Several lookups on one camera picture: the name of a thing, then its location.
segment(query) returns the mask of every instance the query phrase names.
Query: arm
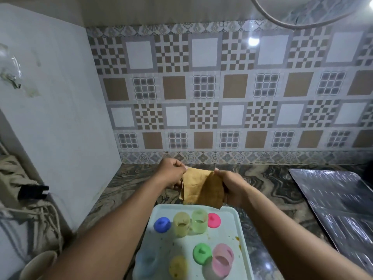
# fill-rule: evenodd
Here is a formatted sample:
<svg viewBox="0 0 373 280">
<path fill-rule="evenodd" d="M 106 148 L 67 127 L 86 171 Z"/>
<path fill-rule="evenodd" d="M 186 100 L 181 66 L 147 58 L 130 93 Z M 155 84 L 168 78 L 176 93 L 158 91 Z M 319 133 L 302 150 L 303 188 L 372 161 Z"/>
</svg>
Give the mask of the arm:
<svg viewBox="0 0 373 280">
<path fill-rule="evenodd" d="M 61 254 L 44 279 L 122 279 L 157 198 L 166 187 L 179 182 L 186 170 L 177 159 L 163 159 L 156 173 L 126 202 Z"/>
<path fill-rule="evenodd" d="M 296 223 L 238 173 L 215 169 L 227 188 L 226 202 L 241 207 L 286 280 L 372 280 L 356 264 Z"/>
</svg>

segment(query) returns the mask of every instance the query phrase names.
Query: green lid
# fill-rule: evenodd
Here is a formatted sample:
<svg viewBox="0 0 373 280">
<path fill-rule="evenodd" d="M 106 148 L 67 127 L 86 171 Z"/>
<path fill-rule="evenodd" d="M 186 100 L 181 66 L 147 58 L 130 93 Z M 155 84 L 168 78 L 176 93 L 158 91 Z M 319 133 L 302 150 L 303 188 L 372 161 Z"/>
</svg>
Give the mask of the green lid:
<svg viewBox="0 0 373 280">
<path fill-rule="evenodd" d="M 193 259 L 196 263 L 204 265 L 212 257 L 212 252 L 207 244 L 199 243 L 193 249 Z"/>
</svg>

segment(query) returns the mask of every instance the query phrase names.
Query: kitchen counter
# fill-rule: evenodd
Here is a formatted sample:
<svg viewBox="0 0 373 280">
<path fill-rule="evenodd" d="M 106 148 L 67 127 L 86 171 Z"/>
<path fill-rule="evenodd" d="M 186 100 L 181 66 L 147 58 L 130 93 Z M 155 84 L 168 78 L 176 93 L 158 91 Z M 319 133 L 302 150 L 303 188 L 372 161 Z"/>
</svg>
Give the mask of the kitchen counter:
<svg viewBox="0 0 373 280">
<path fill-rule="evenodd" d="M 291 168 L 315 169 L 315 170 L 348 170 L 361 175 L 360 166 L 341 165 L 190 165 L 200 169 L 213 170 L 214 167 L 224 170 L 231 170 L 241 174 L 245 180 L 255 188 L 264 193 L 274 204 L 277 205 L 294 221 L 315 234 L 321 240 L 329 243 L 313 216 L 307 202 L 298 189 L 298 186 L 291 178 L 288 170 Z M 124 164 L 118 170 L 108 187 L 104 190 L 91 212 L 84 220 L 78 230 L 78 236 L 95 224 L 102 216 L 118 207 L 124 202 L 156 169 L 156 165 Z M 179 193 L 166 189 L 158 198 L 158 203 L 182 204 Z M 255 280 L 280 280 L 283 279 L 275 263 L 262 243 L 258 233 L 246 213 L 236 208 L 240 215 L 242 230 L 244 232 L 247 249 L 250 255 Z M 126 273 L 126 280 L 132 279 L 134 259 L 131 262 L 129 271 Z"/>
</svg>

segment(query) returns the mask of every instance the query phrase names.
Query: pink lid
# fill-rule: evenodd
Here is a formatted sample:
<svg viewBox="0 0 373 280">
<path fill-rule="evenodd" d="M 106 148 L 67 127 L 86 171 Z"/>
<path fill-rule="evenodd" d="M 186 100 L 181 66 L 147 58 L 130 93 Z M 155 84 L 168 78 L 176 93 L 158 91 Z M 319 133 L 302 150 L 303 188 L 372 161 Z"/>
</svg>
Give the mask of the pink lid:
<svg viewBox="0 0 373 280">
<path fill-rule="evenodd" d="M 207 225 L 210 227 L 210 228 L 217 228 L 219 227 L 221 224 L 221 219 L 220 219 L 220 216 L 217 215 L 216 213 L 209 213 L 208 214 L 208 222 L 207 222 Z"/>
<path fill-rule="evenodd" d="M 225 277 L 231 272 L 234 254 L 226 244 L 218 244 L 212 251 L 212 269 L 219 277 Z"/>
</svg>

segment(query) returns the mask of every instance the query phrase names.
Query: aluminum foil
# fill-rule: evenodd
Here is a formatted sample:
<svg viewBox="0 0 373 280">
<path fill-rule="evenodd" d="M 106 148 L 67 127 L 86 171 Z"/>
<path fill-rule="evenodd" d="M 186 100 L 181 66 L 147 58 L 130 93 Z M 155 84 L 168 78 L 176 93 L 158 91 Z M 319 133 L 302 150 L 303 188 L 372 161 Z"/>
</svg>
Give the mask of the aluminum foil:
<svg viewBox="0 0 373 280">
<path fill-rule="evenodd" d="M 352 172 L 289 172 L 338 252 L 373 275 L 373 190 Z"/>
</svg>

